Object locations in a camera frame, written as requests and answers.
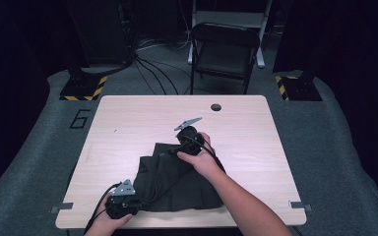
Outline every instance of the silver clamp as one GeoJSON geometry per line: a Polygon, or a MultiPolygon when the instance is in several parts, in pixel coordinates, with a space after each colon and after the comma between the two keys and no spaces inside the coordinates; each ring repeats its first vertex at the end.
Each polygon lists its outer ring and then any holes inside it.
{"type": "Polygon", "coordinates": [[[60,209],[72,209],[73,203],[62,203],[59,206],[53,206],[48,212],[58,213],[60,209]]]}
{"type": "Polygon", "coordinates": [[[111,196],[129,196],[135,194],[136,191],[134,190],[131,181],[127,179],[112,192],[111,196]]]}
{"type": "Polygon", "coordinates": [[[311,205],[306,205],[303,202],[289,201],[289,205],[290,205],[291,208],[303,208],[305,211],[312,211],[313,210],[311,205]]]}
{"type": "Polygon", "coordinates": [[[198,118],[195,118],[195,119],[191,119],[191,120],[186,120],[186,121],[183,121],[183,123],[181,125],[179,125],[178,127],[174,128],[174,131],[177,131],[177,130],[183,130],[184,128],[192,125],[193,123],[197,122],[197,121],[200,121],[202,120],[202,117],[198,117],[198,118]]]}

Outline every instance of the wooden table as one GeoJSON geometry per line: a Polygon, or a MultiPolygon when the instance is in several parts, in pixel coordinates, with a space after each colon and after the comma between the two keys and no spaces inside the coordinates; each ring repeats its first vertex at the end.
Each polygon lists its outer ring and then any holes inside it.
{"type": "MultiPolygon", "coordinates": [[[[266,203],[286,225],[305,223],[300,202],[269,105],[261,95],[110,95],[99,104],[76,170],[56,219],[59,228],[85,228],[103,192],[134,181],[139,158],[155,143],[178,144],[183,121],[211,137],[226,173],[266,203]],[[213,111],[212,104],[221,111],[213,111]]],[[[226,207],[178,212],[140,210],[124,228],[236,226],[226,207]]]]}

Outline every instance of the wrist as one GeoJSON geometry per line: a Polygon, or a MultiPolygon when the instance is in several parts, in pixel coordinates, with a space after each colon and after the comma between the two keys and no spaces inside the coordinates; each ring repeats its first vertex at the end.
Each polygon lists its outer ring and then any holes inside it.
{"type": "Polygon", "coordinates": [[[204,177],[214,185],[214,181],[217,178],[220,178],[222,175],[226,175],[225,172],[223,172],[219,167],[215,168],[214,170],[211,170],[207,172],[204,177]]]}
{"type": "Polygon", "coordinates": [[[94,225],[88,230],[86,236],[110,236],[115,229],[109,229],[106,225],[94,222],[94,225]]]}

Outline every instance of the black cloth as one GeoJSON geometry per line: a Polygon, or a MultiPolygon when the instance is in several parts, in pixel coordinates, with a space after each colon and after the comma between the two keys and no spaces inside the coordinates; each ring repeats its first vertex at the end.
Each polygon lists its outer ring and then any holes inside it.
{"type": "Polygon", "coordinates": [[[143,202],[141,209],[159,212],[221,207],[222,200],[211,183],[191,164],[169,153],[177,147],[156,144],[153,156],[140,157],[133,186],[135,198],[143,202]]]}

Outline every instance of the black chair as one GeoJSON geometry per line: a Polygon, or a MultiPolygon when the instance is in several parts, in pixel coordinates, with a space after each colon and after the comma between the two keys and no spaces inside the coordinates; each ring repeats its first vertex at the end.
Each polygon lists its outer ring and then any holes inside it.
{"type": "Polygon", "coordinates": [[[252,29],[200,23],[191,30],[192,73],[190,93],[193,94],[194,74],[233,78],[244,81],[247,93],[251,72],[256,62],[260,38],[252,29]]]}

